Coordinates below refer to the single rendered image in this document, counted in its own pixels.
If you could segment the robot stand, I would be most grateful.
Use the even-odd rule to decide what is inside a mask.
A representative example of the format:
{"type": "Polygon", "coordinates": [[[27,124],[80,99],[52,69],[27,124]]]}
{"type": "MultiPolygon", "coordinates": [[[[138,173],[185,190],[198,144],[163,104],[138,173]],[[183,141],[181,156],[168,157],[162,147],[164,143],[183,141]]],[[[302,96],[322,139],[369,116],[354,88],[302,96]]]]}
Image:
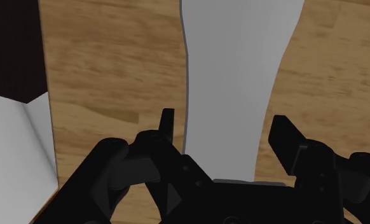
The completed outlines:
{"type": "Polygon", "coordinates": [[[38,0],[0,0],[0,96],[28,103],[47,93],[38,0]]]}

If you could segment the grey flat curved slab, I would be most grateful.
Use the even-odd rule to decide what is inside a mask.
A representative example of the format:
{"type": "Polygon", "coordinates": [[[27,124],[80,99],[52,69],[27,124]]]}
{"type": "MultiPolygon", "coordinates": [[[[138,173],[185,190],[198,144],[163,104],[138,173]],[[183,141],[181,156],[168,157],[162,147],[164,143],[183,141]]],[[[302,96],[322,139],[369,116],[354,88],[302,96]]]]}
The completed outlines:
{"type": "Polygon", "coordinates": [[[180,0],[183,153],[212,179],[252,181],[278,68],[305,0],[180,0]]]}

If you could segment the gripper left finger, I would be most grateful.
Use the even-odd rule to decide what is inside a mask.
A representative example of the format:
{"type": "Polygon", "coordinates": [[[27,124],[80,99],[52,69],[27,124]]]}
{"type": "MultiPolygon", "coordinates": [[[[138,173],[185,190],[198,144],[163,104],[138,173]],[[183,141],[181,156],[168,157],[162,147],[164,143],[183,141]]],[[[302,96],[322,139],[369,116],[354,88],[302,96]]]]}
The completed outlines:
{"type": "Polygon", "coordinates": [[[112,224],[116,206],[132,185],[144,183],[158,207],[159,224],[213,224],[200,194],[211,180],[172,144],[174,110],[162,111],[157,130],[134,142],[99,141],[34,224],[112,224]]]}

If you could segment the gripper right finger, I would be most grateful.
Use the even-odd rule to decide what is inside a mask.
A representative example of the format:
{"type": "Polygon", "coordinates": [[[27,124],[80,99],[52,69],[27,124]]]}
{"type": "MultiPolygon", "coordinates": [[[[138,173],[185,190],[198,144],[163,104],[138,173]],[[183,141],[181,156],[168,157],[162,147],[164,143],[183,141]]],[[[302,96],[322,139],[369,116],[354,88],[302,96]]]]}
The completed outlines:
{"type": "Polygon", "coordinates": [[[277,224],[351,224],[349,211],[370,224],[370,153],[339,156],[328,145],[306,138],[284,115],[275,115],[268,142],[294,187],[272,204],[277,224]]]}

